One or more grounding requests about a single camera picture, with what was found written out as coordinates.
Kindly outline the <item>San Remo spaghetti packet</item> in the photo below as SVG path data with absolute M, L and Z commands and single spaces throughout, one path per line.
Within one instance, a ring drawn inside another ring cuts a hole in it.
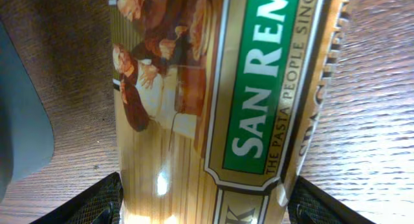
M 356 0 L 108 0 L 123 223 L 281 223 Z

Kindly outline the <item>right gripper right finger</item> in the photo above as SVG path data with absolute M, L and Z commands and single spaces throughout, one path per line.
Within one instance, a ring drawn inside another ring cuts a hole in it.
M 288 203 L 293 224 L 374 224 L 299 176 Z

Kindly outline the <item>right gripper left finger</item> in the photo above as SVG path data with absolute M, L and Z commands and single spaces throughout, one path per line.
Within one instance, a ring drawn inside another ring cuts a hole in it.
M 113 172 L 32 224 L 119 224 L 123 198 L 120 175 Z

